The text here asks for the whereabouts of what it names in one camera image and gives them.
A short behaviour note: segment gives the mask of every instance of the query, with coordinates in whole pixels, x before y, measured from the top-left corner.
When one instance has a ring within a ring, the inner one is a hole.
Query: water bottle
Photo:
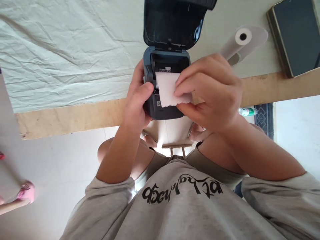
[[[258,114],[258,110],[255,108],[239,108],[239,114],[243,117],[253,116]]]

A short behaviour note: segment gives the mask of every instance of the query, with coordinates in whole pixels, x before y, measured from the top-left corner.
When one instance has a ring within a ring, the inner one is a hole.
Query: gray sweatshirt
[[[61,239],[320,239],[320,183],[246,177],[246,201],[183,160],[160,168],[134,196],[130,177],[94,178]]]

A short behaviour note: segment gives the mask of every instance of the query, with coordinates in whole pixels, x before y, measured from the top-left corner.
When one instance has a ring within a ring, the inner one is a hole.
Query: hand
[[[178,109],[213,132],[230,127],[239,117],[242,83],[221,55],[213,54],[191,64],[180,74],[174,95],[195,91],[205,102],[178,104]]]
[[[143,110],[144,102],[151,96],[153,84],[143,84],[143,61],[141,60],[134,69],[132,81],[127,94],[127,104],[124,110],[122,124],[130,130],[141,133],[150,123],[151,118]]]

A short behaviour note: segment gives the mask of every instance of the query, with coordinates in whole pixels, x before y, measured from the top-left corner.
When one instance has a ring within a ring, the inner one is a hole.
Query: printer label
[[[159,72],[171,72],[171,67],[159,68]]]

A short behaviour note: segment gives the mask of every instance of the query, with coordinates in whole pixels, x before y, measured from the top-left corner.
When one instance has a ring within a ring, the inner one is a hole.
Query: open printer lid
[[[143,39],[161,50],[188,50],[198,41],[217,0],[145,0]]]

